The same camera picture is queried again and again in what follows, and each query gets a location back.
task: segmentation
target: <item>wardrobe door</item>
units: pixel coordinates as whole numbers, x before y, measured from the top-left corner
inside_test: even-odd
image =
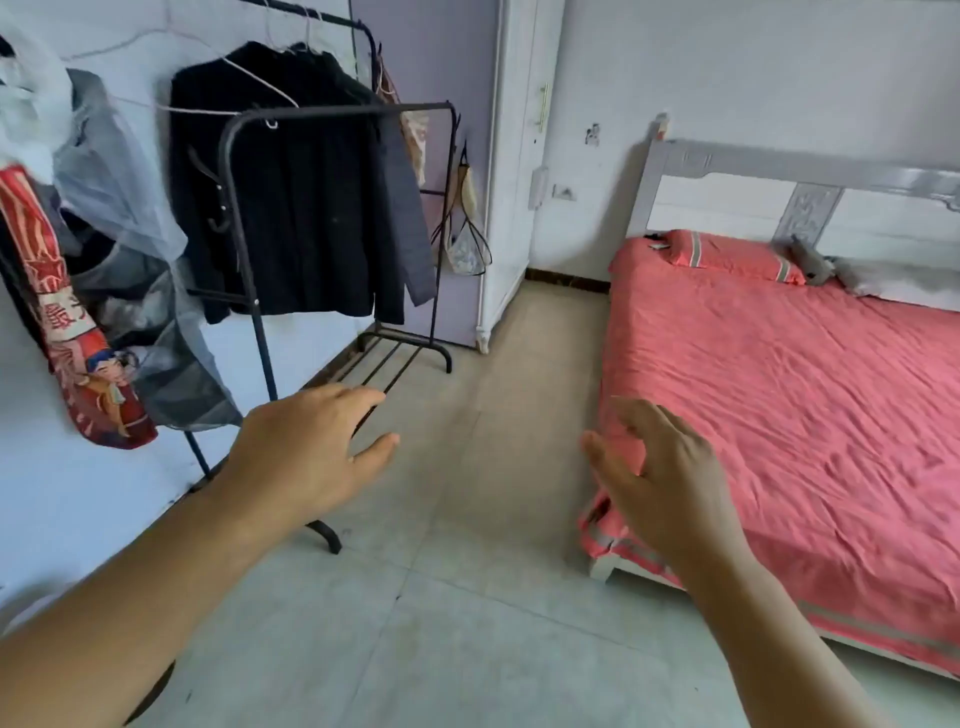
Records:
[[[493,264],[484,276],[477,329],[482,352],[530,261],[563,20],[564,0],[504,3],[488,215]]]

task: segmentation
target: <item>pink bed sheet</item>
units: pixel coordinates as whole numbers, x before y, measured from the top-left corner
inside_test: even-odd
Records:
[[[714,444],[758,558],[829,632],[960,674],[960,314],[671,266],[611,266],[600,429],[639,470],[610,395],[643,396]],[[581,519],[676,577],[601,491]]]

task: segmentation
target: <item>floor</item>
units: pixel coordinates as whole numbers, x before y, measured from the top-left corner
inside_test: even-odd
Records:
[[[327,519],[344,551],[304,529],[271,554],[137,728],[746,725],[684,594],[586,576],[577,437],[606,316],[605,296],[528,282],[491,355],[455,349],[448,376],[421,352],[356,438],[403,442],[386,476]],[[901,724],[956,725],[960,684],[837,651]]]

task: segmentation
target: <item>purple wall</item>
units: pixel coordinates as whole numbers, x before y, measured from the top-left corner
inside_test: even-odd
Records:
[[[400,100],[449,100],[462,115],[458,144],[467,143],[477,191],[486,198],[487,162],[496,62],[497,0],[352,0],[353,17],[370,26],[383,44],[383,57]],[[366,50],[358,38],[357,55]],[[427,186],[444,188],[449,114],[431,114],[427,138]],[[439,222],[439,201],[426,198],[431,230]],[[473,346],[480,302],[479,278],[444,271],[440,286],[437,336]],[[430,329],[431,304],[407,302],[407,326]]]

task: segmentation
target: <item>clothing rack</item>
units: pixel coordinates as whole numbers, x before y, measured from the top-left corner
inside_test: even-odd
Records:
[[[349,18],[343,18],[338,15],[331,15],[327,12],[317,12],[312,8],[306,8],[301,5],[295,5],[293,3],[282,2],[281,0],[239,0],[239,2],[248,3],[250,5],[256,5],[258,7],[266,7],[280,12],[288,12],[295,15],[301,15],[304,17],[310,17],[316,20],[321,20],[332,25],[339,25],[347,28],[352,28],[355,31],[363,33],[367,37],[367,41],[370,44],[371,49],[371,78],[372,84],[376,83],[377,79],[377,56],[376,56],[376,45],[373,40],[373,35],[370,29],[359,20],[352,20]],[[450,138],[447,146],[447,156],[446,156],[446,174],[444,175],[444,189],[443,190],[433,190],[433,189],[422,189],[421,194],[433,195],[444,198],[444,207],[442,210],[441,226],[441,243],[445,240],[446,225],[448,224],[446,215],[447,205],[448,205],[448,190],[446,189],[445,181],[450,179],[450,171],[453,167],[453,158],[456,151],[456,134],[458,127],[458,118],[456,114],[456,109],[449,101],[444,101],[440,103],[432,104],[397,104],[397,105],[386,105],[386,104],[376,104],[376,105],[362,105],[362,106],[330,106],[330,107],[283,107],[277,109],[251,109],[244,111],[236,116],[230,118],[227,122],[227,125],[224,127],[223,132],[220,136],[220,146],[218,150],[218,167],[220,170],[220,179],[223,181],[222,189],[220,190],[221,196],[221,206],[223,207],[225,216],[228,217],[230,221],[230,235],[233,240],[233,245],[237,251],[237,258],[240,268],[240,277],[243,281],[244,294],[231,294],[231,293],[222,293],[220,291],[210,291],[201,288],[190,288],[188,292],[201,299],[207,299],[210,301],[219,301],[223,303],[236,303],[241,304],[246,307],[250,312],[251,321],[253,324],[253,335],[256,338],[256,346],[260,354],[260,364],[263,367],[263,376],[267,384],[267,394],[270,397],[270,401],[277,400],[276,393],[276,380],[274,379],[274,368],[273,363],[270,358],[270,348],[267,345],[267,337],[263,328],[263,316],[260,312],[260,301],[257,298],[256,294],[256,284],[253,280],[253,268],[250,262],[250,253],[247,247],[247,236],[243,229],[243,219],[240,214],[240,203],[237,197],[237,188],[236,181],[233,177],[233,172],[231,168],[231,160],[233,155],[233,145],[236,141],[237,136],[254,122],[266,122],[266,123],[276,123],[283,120],[292,120],[292,119],[325,119],[325,118],[335,118],[335,117],[344,117],[344,116],[397,116],[402,114],[405,111],[418,111],[418,110],[441,110],[446,109],[450,113]],[[395,329],[395,328],[385,328],[381,326],[378,322],[375,324],[373,331],[364,331],[357,337],[357,345],[360,349],[361,355],[352,362],[350,367],[343,372],[343,374],[338,378],[338,381],[342,381],[353,369],[364,359],[367,355],[376,347],[380,339],[393,342],[395,345],[386,353],[383,359],[376,365],[376,367],[367,375],[367,378],[364,379],[363,383],[369,383],[373,377],[380,371],[383,365],[394,355],[394,353],[400,348],[402,344],[410,344],[415,348],[413,354],[410,358],[403,364],[399,372],[396,373],[393,379],[387,384],[384,388],[384,392],[389,392],[397,381],[403,376],[403,373],[406,372],[407,368],[413,363],[413,360],[417,355],[424,349],[429,349],[434,352],[438,352],[444,358],[444,363],[446,365],[446,372],[448,374],[453,373],[453,359],[450,356],[450,352],[446,350],[441,344],[436,340],[436,328],[437,328],[437,301],[440,297],[440,278],[441,278],[441,262],[438,260],[437,263],[437,295],[433,300],[433,310],[430,318],[430,335],[427,337],[416,336],[409,334],[405,331]],[[364,418],[357,425],[356,430],[359,430],[363,426],[364,422],[367,421],[369,416],[372,414],[373,410],[368,412]],[[209,464],[204,457],[204,452],[200,448],[200,444],[197,442],[197,438],[192,432],[184,432],[187,443],[190,446],[190,449],[193,451],[194,456],[197,458],[197,462],[200,465],[201,470],[204,473],[204,480],[209,481],[213,476],[213,471],[211,470]],[[339,553],[342,545],[339,537],[336,532],[330,528],[326,523],[321,521],[313,521],[307,524],[307,527],[316,531],[321,536],[323,536],[328,545],[331,553]]]

